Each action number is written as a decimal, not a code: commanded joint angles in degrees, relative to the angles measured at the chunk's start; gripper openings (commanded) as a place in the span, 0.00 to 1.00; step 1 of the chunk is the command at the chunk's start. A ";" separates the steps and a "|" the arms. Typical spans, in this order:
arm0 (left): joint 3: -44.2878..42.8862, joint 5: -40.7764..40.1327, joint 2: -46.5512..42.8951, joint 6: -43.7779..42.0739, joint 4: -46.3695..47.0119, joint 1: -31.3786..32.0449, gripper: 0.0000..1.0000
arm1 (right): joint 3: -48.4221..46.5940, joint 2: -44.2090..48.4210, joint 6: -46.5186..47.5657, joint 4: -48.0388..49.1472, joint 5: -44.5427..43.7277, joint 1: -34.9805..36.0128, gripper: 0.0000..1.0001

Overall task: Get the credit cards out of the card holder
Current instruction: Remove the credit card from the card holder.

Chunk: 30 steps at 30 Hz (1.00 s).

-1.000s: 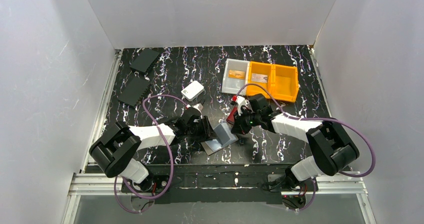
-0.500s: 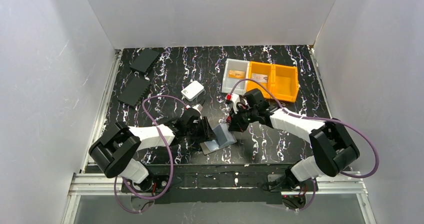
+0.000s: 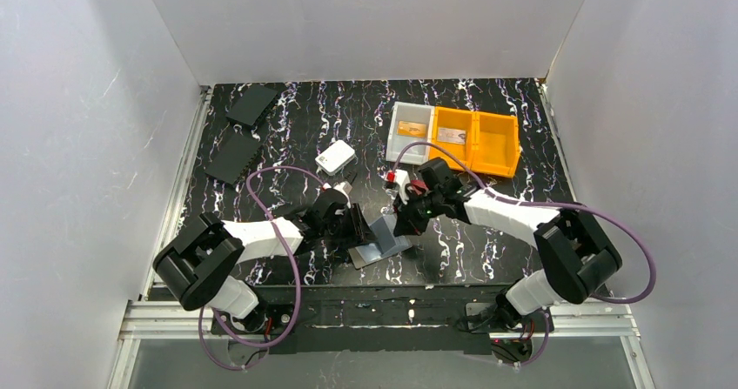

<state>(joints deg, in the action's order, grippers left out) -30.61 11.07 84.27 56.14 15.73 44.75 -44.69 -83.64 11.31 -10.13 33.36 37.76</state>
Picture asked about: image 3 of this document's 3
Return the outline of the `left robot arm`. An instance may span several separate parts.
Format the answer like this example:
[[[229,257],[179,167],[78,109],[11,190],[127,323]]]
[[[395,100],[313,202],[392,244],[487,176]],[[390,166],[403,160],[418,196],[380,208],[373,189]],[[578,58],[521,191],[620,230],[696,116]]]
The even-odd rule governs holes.
[[[258,295],[231,275],[245,261],[297,256],[322,241],[347,250],[376,241],[359,205],[334,188],[273,221],[236,222],[203,212],[154,258],[153,269],[186,311],[204,306],[245,319]]]

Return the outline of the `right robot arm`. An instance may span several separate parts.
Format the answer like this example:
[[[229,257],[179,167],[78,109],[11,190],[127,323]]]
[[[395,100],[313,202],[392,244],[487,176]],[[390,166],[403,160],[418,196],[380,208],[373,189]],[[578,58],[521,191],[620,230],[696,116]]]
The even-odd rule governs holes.
[[[402,170],[386,176],[399,192],[393,202],[394,236],[419,236],[431,219],[446,216],[491,227],[537,250],[541,268],[496,296],[496,319],[511,322],[562,301],[580,304],[622,266],[621,255],[587,211],[512,204],[477,184],[463,183],[442,158],[421,165],[419,174],[418,180]]]

